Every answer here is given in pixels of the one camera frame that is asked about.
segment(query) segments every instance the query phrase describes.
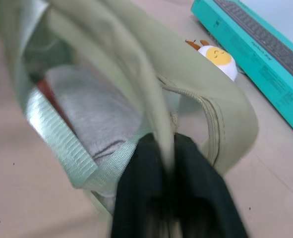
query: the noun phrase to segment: beige floor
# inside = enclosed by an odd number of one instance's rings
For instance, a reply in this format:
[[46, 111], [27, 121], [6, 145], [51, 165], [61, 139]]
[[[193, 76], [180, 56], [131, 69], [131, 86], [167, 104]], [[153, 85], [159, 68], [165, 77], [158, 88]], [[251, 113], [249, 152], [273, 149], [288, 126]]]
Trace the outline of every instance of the beige floor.
[[[181, 37], [209, 39], [190, 12], [192, 0], [135, 2]], [[293, 130], [249, 79], [240, 75], [236, 83], [260, 132], [226, 180], [251, 237], [293, 238]], [[0, 46], [0, 238], [100, 238], [107, 227], [25, 121]]]

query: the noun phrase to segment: teal box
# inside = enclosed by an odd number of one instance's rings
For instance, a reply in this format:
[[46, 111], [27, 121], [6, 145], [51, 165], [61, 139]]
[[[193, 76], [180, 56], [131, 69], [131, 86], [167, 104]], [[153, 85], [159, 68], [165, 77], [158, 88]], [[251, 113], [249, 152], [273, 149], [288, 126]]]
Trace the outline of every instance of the teal box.
[[195, 0], [191, 11], [293, 128], [293, 43], [238, 0]]

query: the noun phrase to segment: gray fabric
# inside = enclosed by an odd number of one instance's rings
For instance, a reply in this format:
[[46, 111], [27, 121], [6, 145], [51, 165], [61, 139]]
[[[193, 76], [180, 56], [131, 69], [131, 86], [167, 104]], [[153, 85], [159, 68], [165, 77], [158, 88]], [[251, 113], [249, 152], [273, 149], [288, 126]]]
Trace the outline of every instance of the gray fabric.
[[60, 66], [49, 70], [46, 78], [79, 140], [98, 165], [138, 130], [140, 118], [128, 101], [85, 71]]

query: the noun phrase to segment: fried egg figure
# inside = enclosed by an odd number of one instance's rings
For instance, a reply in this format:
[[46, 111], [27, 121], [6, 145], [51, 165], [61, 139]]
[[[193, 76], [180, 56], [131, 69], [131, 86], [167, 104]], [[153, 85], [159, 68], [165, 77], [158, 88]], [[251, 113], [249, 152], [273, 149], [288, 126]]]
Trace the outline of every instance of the fried egg figure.
[[221, 69], [233, 82], [235, 81], [237, 68], [234, 58], [229, 53], [215, 46], [202, 46], [198, 51]]

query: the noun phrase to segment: cartoon face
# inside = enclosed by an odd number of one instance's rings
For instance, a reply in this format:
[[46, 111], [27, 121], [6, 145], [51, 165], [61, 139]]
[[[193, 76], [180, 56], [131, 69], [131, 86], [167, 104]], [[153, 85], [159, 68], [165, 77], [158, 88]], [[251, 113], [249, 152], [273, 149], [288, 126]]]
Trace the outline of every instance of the cartoon face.
[[206, 52], [206, 58], [215, 65], [225, 65], [231, 62], [232, 57], [230, 54], [218, 47], [211, 47]]

